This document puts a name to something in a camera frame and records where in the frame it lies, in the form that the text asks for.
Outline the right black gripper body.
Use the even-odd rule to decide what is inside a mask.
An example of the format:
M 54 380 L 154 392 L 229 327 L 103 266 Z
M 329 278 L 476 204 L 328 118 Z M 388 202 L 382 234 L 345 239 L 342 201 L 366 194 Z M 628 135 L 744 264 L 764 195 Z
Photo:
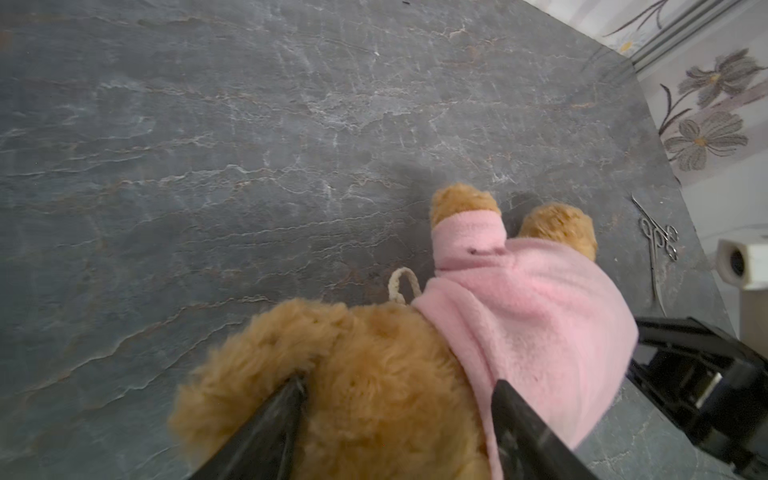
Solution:
M 701 451 L 767 477 L 767 360 L 692 317 L 636 319 L 627 378 Z

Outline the pink teddy hoodie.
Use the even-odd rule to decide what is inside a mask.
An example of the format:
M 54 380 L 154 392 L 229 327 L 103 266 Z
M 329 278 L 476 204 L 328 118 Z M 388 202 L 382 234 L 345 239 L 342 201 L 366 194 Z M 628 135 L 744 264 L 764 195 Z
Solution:
M 498 479 L 492 394 L 508 382 L 568 450 L 611 406 L 638 330 L 595 262 L 591 219 L 550 204 L 509 237 L 495 207 L 432 213 L 436 272 L 382 349 L 387 479 Z

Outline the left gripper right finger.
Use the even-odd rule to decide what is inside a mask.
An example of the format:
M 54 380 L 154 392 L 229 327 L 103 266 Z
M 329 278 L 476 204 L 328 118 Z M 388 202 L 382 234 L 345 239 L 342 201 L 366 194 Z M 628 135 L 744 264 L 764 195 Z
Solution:
M 495 385 L 491 412 L 506 480 L 597 480 L 506 380 Z

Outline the brown teddy bear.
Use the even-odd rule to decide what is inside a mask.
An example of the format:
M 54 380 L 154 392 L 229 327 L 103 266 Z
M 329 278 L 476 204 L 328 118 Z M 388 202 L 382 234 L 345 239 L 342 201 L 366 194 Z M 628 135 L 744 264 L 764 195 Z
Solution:
M 293 299 L 256 316 L 181 386 L 169 424 L 210 460 L 291 376 L 306 380 L 296 479 L 487 479 L 486 432 L 446 341 L 389 285 L 349 307 Z

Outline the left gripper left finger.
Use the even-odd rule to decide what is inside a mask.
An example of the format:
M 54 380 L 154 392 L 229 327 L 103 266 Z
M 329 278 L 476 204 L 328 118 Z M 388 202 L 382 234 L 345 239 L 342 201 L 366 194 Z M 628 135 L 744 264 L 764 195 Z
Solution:
M 289 378 L 190 479 L 290 478 L 306 399 L 305 378 Z

